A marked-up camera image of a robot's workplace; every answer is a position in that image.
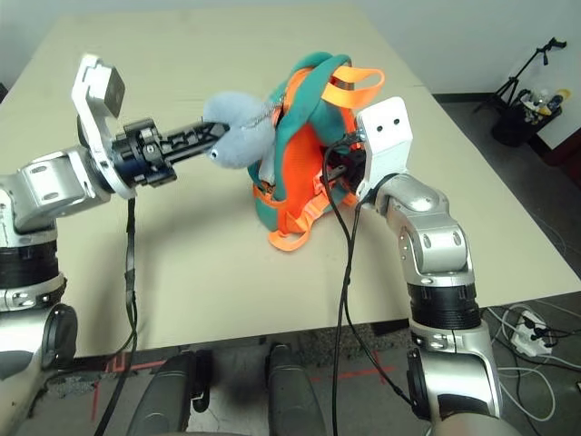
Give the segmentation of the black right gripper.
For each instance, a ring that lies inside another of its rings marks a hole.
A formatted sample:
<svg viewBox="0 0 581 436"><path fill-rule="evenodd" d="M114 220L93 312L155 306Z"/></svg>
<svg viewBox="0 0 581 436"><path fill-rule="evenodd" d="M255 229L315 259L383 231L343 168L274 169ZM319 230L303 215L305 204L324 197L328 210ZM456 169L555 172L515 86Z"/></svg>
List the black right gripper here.
<svg viewBox="0 0 581 436"><path fill-rule="evenodd" d="M363 180L366 166L366 152L361 149L350 150L347 154L330 151L324 156L326 164L341 164L335 167L327 167L327 178L340 178L343 186L351 193L357 192Z"/></svg>

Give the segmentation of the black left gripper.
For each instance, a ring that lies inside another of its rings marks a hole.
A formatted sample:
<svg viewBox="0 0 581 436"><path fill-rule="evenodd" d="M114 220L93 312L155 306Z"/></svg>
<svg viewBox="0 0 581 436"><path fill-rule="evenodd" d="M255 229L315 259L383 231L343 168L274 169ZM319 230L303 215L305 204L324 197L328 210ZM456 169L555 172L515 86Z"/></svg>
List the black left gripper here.
<svg viewBox="0 0 581 436"><path fill-rule="evenodd" d="M129 187L171 183L177 179L172 164L208 153L229 131L228 124L198 122L160 136L151 118L126 124L112 142L115 171Z"/></svg>

